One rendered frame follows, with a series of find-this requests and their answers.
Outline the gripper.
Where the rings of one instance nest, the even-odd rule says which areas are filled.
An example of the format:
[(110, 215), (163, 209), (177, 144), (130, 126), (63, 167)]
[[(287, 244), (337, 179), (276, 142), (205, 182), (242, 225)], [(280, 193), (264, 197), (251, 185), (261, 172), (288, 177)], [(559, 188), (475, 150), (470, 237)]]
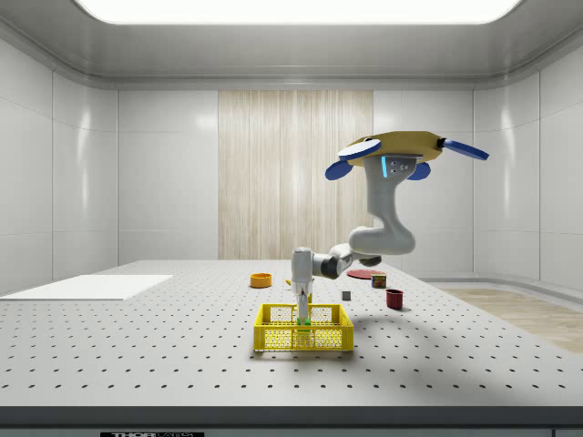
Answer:
[(309, 317), (309, 298), (312, 295), (312, 283), (293, 282), (292, 291), (297, 298), (299, 320), (300, 322), (305, 322)]

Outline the yellow basket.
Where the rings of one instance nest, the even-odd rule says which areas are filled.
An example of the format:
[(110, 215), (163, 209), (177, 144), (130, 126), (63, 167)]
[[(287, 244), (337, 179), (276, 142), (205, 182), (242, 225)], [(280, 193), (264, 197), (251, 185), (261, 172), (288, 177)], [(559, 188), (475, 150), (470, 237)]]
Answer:
[(297, 325), (296, 304), (262, 303), (253, 325), (255, 351), (351, 351), (353, 324), (341, 304), (310, 304), (311, 326)]

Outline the drone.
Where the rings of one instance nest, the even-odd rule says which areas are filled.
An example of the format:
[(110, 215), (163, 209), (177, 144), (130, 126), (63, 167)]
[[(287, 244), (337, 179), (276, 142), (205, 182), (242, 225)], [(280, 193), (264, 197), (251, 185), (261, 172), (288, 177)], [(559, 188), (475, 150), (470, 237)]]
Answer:
[(350, 146), (338, 153), (339, 160), (331, 164), (325, 171), (329, 180), (344, 177), (354, 166), (363, 166), (363, 160), (373, 156), (411, 155), (417, 161), (416, 169), (410, 180), (426, 178), (431, 168), (429, 160), (436, 159), (443, 148), (453, 150), (461, 155), (487, 160), (489, 154), (467, 144), (440, 137), (427, 131), (394, 131), (371, 137), (359, 138)]

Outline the white board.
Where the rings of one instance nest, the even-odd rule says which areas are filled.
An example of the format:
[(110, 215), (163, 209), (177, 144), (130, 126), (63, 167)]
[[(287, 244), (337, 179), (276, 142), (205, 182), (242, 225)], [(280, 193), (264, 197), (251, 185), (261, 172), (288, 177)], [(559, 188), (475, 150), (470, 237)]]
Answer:
[(0, 300), (127, 300), (172, 275), (80, 275), (0, 297)]

